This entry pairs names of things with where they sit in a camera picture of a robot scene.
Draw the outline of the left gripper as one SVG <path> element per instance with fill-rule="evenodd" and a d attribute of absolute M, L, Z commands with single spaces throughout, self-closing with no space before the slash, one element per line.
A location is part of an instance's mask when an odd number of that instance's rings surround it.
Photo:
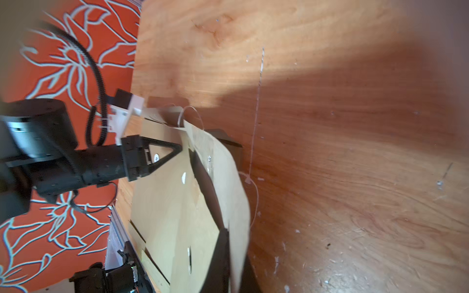
<path fill-rule="evenodd" d="M 180 144 L 140 137 L 139 135 L 124 137 L 121 139 L 121 143 L 120 149 L 128 181 L 135 181 L 140 177 L 148 176 L 183 150 Z M 151 146 L 171 149 L 171 152 L 164 157 L 160 157 L 157 161 L 153 161 L 150 152 Z"/>

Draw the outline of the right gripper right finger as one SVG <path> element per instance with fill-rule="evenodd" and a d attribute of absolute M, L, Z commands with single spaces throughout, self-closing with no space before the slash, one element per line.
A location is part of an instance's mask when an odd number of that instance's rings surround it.
<path fill-rule="evenodd" d="M 244 262 L 243 274 L 239 293 L 261 293 L 261 288 L 256 279 L 253 267 L 247 255 Z"/>

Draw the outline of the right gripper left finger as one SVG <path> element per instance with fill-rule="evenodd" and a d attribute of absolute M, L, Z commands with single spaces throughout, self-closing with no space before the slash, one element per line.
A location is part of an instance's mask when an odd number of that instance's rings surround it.
<path fill-rule="evenodd" d="M 230 243 L 228 229 L 220 230 L 210 266 L 200 293 L 228 293 L 230 282 Z"/>

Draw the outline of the kraft file bag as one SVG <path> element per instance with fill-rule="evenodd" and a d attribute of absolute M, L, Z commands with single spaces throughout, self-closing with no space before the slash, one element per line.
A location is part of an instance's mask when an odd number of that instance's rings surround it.
<path fill-rule="evenodd" d="M 134 226 L 132 221 L 128 224 L 128 234 L 130 241 L 133 244 L 140 262 L 144 268 L 146 275 L 149 277 L 150 283 L 156 293 L 169 293 L 170 283 L 164 277 L 164 274 L 159 270 L 156 263 L 152 260 L 150 252 L 147 249 L 144 238 L 139 234 L 138 229 Z"/>
<path fill-rule="evenodd" d="M 143 120 L 144 137 L 177 143 L 183 150 L 136 181 L 129 221 L 170 283 L 170 293 L 200 292 L 219 232 L 228 229 L 228 293 L 238 293 L 249 246 L 247 195 L 228 149 L 179 113 L 179 107 L 159 108 Z"/>

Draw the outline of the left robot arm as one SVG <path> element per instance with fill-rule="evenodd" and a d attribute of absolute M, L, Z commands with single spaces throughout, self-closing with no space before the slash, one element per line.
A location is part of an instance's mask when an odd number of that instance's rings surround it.
<path fill-rule="evenodd" d="M 86 148 L 78 140 L 61 100 L 35 99 L 1 104 L 1 220 L 29 212 L 37 193 L 54 204 L 65 192 L 146 177 L 182 152 L 173 142 L 125 136 L 132 115 L 147 112 L 144 99 L 124 90 L 106 93 L 98 66 L 74 37 L 50 23 L 42 29 L 76 47 L 96 79 L 99 104 L 90 110 Z"/>

